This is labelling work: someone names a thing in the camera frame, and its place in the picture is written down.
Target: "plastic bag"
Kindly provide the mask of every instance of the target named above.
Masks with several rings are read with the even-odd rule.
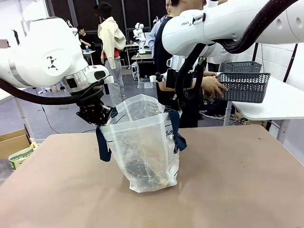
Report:
[[[177,132],[179,113],[167,113],[146,95],[127,99],[116,109],[107,125],[96,130],[101,159],[108,162],[112,153],[130,189],[138,193],[176,185],[179,151],[187,146]]]

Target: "person's hand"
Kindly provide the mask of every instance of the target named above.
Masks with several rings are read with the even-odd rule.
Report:
[[[217,76],[218,74],[215,72],[208,72],[208,71],[204,72],[204,77],[217,77]]]
[[[213,98],[217,95],[223,97],[224,94],[222,91],[227,91],[227,88],[223,86],[215,77],[204,77],[201,86],[205,93],[210,94]]]
[[[105,52],[104,51],[101,52],[101,58],[100,59],[101,59],[101,63],[105,64],[105,61],[104,61],[105,60]]]

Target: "bag handle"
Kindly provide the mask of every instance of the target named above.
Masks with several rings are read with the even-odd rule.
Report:
[[[102,134],[100,130],[100,126],[97,126],[96,128],[96,136],[98,141],[100,160],[109,162],[111,160],[112,151],[110,149],[108,150],[108,144],[106,143],[104,134]]]
[[[179,134],[180,126],[180,114],[177,111],[171,111],[168,113],[172,123],[173,139],[175,142],[174,153],[177,154],[178,149],[183,151],[186,149],[186,140]]]

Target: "blue shirt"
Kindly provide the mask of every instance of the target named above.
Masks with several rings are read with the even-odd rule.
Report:
[[[155,44],[155,39],[158,33],[158,30],[160,29],[160,26],[163,22],[163,20],[165,20],[167,18],[166,16],[163,16],[152,28],[150,34],[149,34],[149,41],[148,41],[148,45],[152,51],[152,57],[154,57],[154,44]]]

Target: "gray plastic basket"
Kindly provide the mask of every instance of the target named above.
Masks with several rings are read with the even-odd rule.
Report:
[[[221,73],[218,80],[228,91],[225,101],[262,103],[266,94],[269,73]]]
[[[224,64],[224,72],[259,73],[262,65],[257,62],[232,62]]]

